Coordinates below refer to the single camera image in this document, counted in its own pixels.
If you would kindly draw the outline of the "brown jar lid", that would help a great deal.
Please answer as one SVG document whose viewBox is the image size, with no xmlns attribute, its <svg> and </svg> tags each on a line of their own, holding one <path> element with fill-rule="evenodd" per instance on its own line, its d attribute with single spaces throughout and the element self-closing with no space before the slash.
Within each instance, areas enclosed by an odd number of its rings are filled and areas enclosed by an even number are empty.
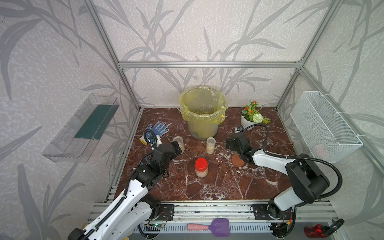
<svg viewBox="0 0 384 240">
<path fill-rule="evenodd" d="M 242 168 L 246 165 L 246 163 L 237 154 L 231 157 L 231 163 L 237 168 Z"/>
</svg>

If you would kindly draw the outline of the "red-lidded oatmeal jar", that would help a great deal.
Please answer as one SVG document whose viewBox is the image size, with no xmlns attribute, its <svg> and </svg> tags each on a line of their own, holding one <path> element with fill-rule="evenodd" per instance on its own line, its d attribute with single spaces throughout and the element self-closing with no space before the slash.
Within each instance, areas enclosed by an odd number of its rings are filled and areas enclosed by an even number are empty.
<svg viewBox="0 0 384 240">
<path fill-rule="evenodd" d="M 208 161 L 204 158 L 198 158 L 195 161 L 195 173 L 199 178 L 204 178 L 208 175 Z"/>
</svg>

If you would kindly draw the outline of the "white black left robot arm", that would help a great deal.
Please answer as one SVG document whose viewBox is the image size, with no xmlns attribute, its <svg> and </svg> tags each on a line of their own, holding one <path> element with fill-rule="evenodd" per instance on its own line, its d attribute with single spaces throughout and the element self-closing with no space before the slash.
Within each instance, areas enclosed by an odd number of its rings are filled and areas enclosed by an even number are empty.
<svg viewBox="0 0 384 240">
<path fill-rule="evenodd" d="M 160 201 L 149 191 L 167 174 L 169 163 L 182 153 L 178 142 L 160 144 L 150 160 L 133 170 L 125 189 L 84 229 L 76 228 L 69 240 L 122 240 L 145 220 L 160 213 Z"/>
</svg>

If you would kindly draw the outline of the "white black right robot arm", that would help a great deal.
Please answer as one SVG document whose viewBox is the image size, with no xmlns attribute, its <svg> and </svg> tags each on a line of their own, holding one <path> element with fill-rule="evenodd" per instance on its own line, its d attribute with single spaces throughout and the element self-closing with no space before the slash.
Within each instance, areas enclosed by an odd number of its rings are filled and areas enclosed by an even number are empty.
<svg viewBox="0 0 384 240">
<path fill-rule="evenodd" d="M 266 129 L 261 148 L 252 147 L 245 135 L 247 130 L 254 127 Z M 244 129 L 238 126 L 235 134 L 226 139 L 226 148 L 237 152 L 246 164 L 269 168 L 288 176 L 291 187 L 269 200 L 267 211 L 272 219 L 278 220 L 283 212 L 289 209 L 312 204 L 318 199 L 336 194 L 341 189 L 343 177 L 336 166 L 305 154 L 289 156 L 272 153 L 266 149 L 269 135 L 269 128 L 265 124 L 254 124 Z M 327 193 L 325 191 L 330 187 L 330 181 L 318 167 L 318 163 L 331 168 L 337 175 L 336 186 Z"/>
</svg>

